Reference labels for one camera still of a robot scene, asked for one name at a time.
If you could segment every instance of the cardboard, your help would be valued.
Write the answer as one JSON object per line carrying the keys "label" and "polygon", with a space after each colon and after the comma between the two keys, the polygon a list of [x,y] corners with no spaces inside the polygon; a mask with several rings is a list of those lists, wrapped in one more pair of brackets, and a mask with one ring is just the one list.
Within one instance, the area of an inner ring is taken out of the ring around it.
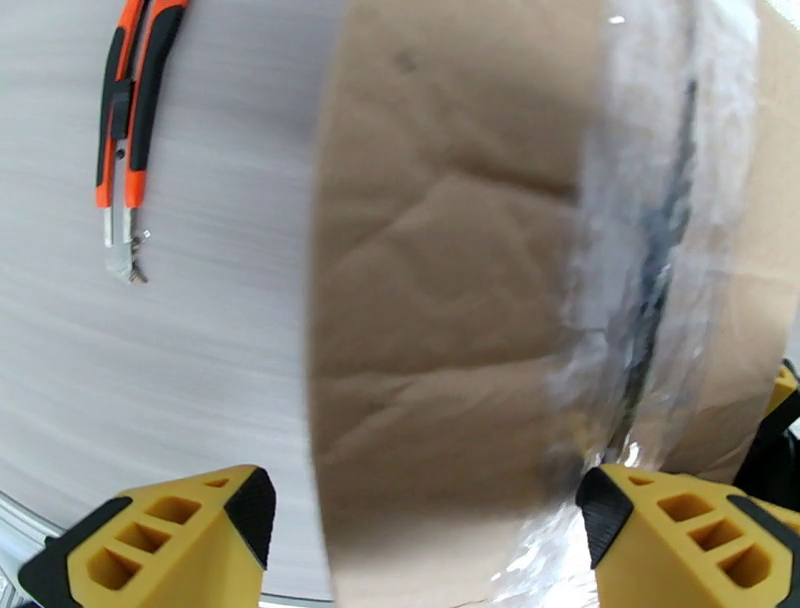
{"label": "cardboard", "polygon": [[[337,606],[488,601],[521,522],[579,474],[558,446],[589,395],[558,411],[548,395],[573,339],[559,307],[603,7],[351,2],[321,131],[309,371]],[[800,286],[800,36],[762,8],[749,207],[700,409],[668,459],[728,479]]]}

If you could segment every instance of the yellow plastic part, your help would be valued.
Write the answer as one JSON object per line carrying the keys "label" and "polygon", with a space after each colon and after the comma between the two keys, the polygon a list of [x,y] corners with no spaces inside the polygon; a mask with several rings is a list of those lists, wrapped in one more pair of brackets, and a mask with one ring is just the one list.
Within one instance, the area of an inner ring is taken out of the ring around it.
{"label": "yellow plastic part", "polygon": [[240,466],[137,488],[68,558],[84,608],[255,608],[262,565],[225,512],[256,470]]}
{"label": "yellow plastic part", "polygon": [[[791,551],[734,506],[731,486],[602,469],[634,510],[596,569],[602,608],[761,608],[789,592]],[[795,532],[800,514],[754,501]]]}
{"label": "yellow plastic part", "polygon": [[775,388],[772,390],[772,397],[769,400],[769,406],[764,417],[771,414],[777,407],[786,401],[786,399],[794,391],[797,390],[797,378],[794,377],[792,371],[785,365],[781,365],[781,371],[775,380]]}

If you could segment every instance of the clear tape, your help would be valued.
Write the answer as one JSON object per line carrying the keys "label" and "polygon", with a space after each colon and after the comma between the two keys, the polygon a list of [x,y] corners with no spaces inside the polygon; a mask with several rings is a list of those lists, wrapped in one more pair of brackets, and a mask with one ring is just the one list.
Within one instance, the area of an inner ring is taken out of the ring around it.
{"label": "clear tape", "polygon": [[680,438],[746,202],[754,0],[608,0],[606,10],[564,308],[579,339],[550,386],[553,415],[577,405],[583,428],[573,445],[542,448],[558,494],[494,577],[504,608],[598,605],[575,457],[584,470],[603,460],[658,468]]}

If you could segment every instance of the orange handle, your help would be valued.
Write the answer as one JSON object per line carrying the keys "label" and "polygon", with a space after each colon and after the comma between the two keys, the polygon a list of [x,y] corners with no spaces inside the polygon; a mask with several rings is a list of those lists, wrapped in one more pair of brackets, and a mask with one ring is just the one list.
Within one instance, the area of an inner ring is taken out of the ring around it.
{"label": "orange handle", "polygon": [[97,206],[111,207],[114,139],[111,137],[112,100],[117,82],[130,78],[131,53],[136,42],[137,24],[147,0],[128,0],[111,41],[103,79],[103,99],[100,108],[100,145],[97,155]]}
{"label": "orange handle", "polygon": [[140,207],[144,200],[150,143],[164,68],[188,5],[189,0],[154,0],[145,29],[144,51],[141,53],[131,112],[133,126],[128,141],[128,171],[125,179],[125,205],[131,209]]}

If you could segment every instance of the white surface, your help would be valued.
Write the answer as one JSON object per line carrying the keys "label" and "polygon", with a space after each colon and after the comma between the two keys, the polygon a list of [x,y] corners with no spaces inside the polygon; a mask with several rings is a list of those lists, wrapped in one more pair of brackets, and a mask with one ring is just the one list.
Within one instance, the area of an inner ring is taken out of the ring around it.
{"label": "white surface", "polygon": [[767,0],[775,9],[791,21],[795,27],[800,27],[800,0]]}
{"label": "white surface", "polygon": [[341,2],[193,2],[155,128],[144,287],[105,272],[94,208],[123,4],[0,3],[0,490],[69,525],[123,488],[260,464],[280,502],[266,589],[327,598],[302,319]]}

